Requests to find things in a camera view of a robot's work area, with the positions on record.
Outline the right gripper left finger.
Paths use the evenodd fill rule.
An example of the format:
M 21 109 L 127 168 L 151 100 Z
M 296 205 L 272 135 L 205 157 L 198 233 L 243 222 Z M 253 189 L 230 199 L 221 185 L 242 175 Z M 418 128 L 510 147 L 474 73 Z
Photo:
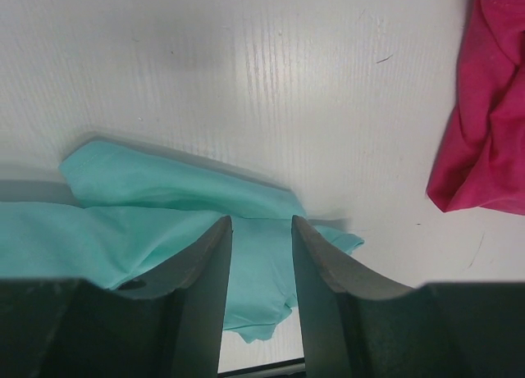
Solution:
M 214 377 L 232 223 L 118 289 L 87 280 L 1 283 L 4 377 Z

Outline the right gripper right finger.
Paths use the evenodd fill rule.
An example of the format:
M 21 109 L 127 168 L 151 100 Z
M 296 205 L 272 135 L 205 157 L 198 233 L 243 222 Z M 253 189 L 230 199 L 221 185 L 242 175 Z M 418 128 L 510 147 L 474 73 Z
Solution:
M 341 252 L 300 216 L 291 233 L 307 376 L 523 376 L 522 283 L 413 289 Z

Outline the teal t shirt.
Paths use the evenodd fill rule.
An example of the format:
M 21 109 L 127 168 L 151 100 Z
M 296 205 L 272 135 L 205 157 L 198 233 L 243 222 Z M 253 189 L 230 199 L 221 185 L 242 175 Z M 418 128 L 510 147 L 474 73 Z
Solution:
M 82 277 L 115 289 L 195 242 L 233 227 L 224 329 L 268 340 L 297 306 L 289 191 L 104 141 L 59 166 L 76 205 L 1 204 L 1 275 Z

